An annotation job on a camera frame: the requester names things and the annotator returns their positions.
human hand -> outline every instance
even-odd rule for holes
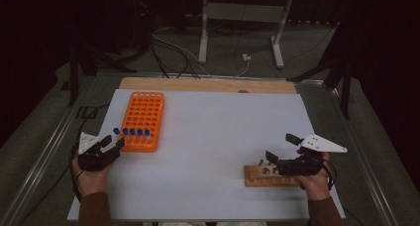
[[[329,161],[330,154],[322,153],[322,158]],[[315,175],[295,175],[294,178],[303,185],[309,200],[322,200],[330,197],[328,174],[324,169]]]
[[[92,193],[106,192],[108,172],[111,165],[101,171],[82,170],[77,158],[72,160],[72,165],[74,169],[73,177],[77,179],[77,186],[82,197]]]

gray carpet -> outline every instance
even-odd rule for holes
[[[285,79],[315,66],[334,34],[334,29],[326,26],[287,24],[280,39],[286,65],[283,69],[277,69],[269,45],[269,37],[274,34],[275,26],[252,25],[258,30],[238,35],[243,31],[226,29],[221,31],[235,34],[211,37],[207,62],[201,67],[193,56],[187,55],[194,71],[203,78]],[[155,34],[159,39],[181,46],[198,56],[199,28],[177,30],[161,25]],[[166,69],[170,76],[177,76],[184,69],[185,60],[180,54],[158,46],[156,52],[162,63],[174,69]],[[250,54],[251,60],[247,71],[237,76],[247,68],[246,62],[241,60],[242,54]],[[67,107],[69,93],[60,90],[62,83],[68,80],[68,64],[58,69],[58,84],[0,149],[1,217],[11,217],[16,213],[16,222],[45,195],[65,170],[68,150],[83,123],[82,119],[76,118],[80,106],[109,104],[113,91],[124,76],[162,76],[151,54],[145,54],[128,65],[138,71],[135,74],[119,72],[104,63],[100,65],[97,76],[82,78],[80,97],[72,108]],[[419,192],[404,170],[358,82],[352,80],[351,119],[346,120],[338,109],[337,91],[325,89],[320,84],[322,81],[316,81],[323,80],[326,74],[327,71],[318,73],[310,78],[312,81],[299,83],[296,88],[308,109],[315,132],[349,148],[347,154],[333,155],[332,158],[339,172],[339,196],[343,206],[349,210],[346,212],[347,225],[362,225],[361,222],[364,225],[418,225]],[[98,133],[106,110],[106,107],[101,108],[95,119],[85,122],[82,130]],[[41,168],[39,166],[43,165],[37,164],[37,159],[45,155],[51,156],[51,160]],[[24,194],[25,190],[19,191],[21,186],[30,188],[25,184],[25,179],[38,185],[27,194]],[[76,225],[66,220],[72,199],[67,173],[24,225]],[[305,223],[305,220],[298,220],[269,222],[269,225]],[[115,225],[139,223],[116,222]]]

brown sleeve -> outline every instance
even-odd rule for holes
[[[311,226],[344,226],[344,220],[332,197],[323,200],[308,200]]]
[[[109,209],[108,194],[104,192],[92,193],[81,198],[79,226],[111,226],[111,211]]]

wooden block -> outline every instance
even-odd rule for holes
[[[293,177],[279,175],[275,166],[244,166],[246,187],[299,187]]]

white bracket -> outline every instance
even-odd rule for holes
[[[347,148],[335,144],[318,135],[309,135],[300,143],[300,146],[316,151],[316,152],[331,152],[331,153],[346,153]]]
[[[99,137],[88,135],[85,133],[80,134],[80,141],[79,141],[79,149],[78,153],[84,154],[86,151],[88,151],[90,148],[92,148],[95,144],[97,144],[100,141]]]

